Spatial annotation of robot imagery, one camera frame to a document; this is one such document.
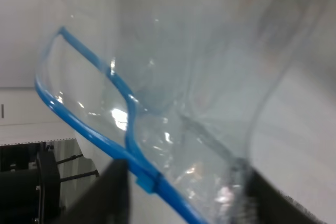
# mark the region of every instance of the blue tube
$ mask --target blue tube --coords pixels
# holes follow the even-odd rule
[[[126,159],[129,161],[130,171],[139,179],[146,178],[150,180],[153,187],[152,190],[165,200],[173,209],[176,210],[188,223],[206,224],[204,218],[190,205],[181,195],[172,187],[169,182],[160,174],[160,172],[144,157],[134,138],[134,123],[136,116],[136,102],[133,92],[127,84],[116,74],[111,74],[111,68],[99,59],[84,44],[70,34],[66,28],[60,28],[56,36],[60,34],[64,39],[72,45],[81,55],[89,60],[97,69],[107,76],[107,78],[115,85],[122,94],[128,106],[128,128],[125,133],[126,150],[119,144],[111,141],[109,138],[101,135],[88,125],[80,121],[73,113],[71,113],[63,104],[55,99],[50,92],[39,81],[38,76],[35,78],[35,89],[43,102],[61,119],[69,124],[74,130],[83,137],[107,153],[109,156],[118,159]],[[52,43],[47,48],[48,55]]]

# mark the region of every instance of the transparent plastic sheet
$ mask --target transparent plastic sheet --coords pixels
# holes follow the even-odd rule
[[[71,112],[76,130],[78,120],[88,126],[80,133],[98,147],[127,149],[113,158],[134,162],[133,172],[157,169],[206,221],[225,223],[247,179],[258,114],[325,2],[44,0],[37,91],[56,113],[55,103]]]

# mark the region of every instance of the white wall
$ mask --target white wall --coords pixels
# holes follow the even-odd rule
[[[39,0],[0,0],[0,87],[33,87]]]

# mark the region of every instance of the blue plastic frame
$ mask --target blue plastic frame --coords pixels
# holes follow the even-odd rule
[[[136,101],[132,90],[128,85],[102,60],[99,59],[89,48],[74,37],[65,27],[61,27],[48,46],[44,61],[51,50],[54,39],[62,35],[64,40],[73,46],[81,55],[90,61],[99,71],[115,85],[126,101],[128,107],[128,127],[125,132],[125,148],[110,140],[106,136],[95,131],[93,128],[84,124],[73,113],[71,113],[62,103],[46,89],[46,87],[35,76],[35,89],[43,102],[61,119],[69,124],[74,130],[83,137],[100,148],[114,159],[127,159],[129,170],[138,178],[137,183],[148,193],[157,193],[165,200],[176,212],[178,212],[188,223],[206,224],[207,222],[190,205],[177,190],[170,185],[164,176],[144,157],[134,138],[134,123],[136,117]]]

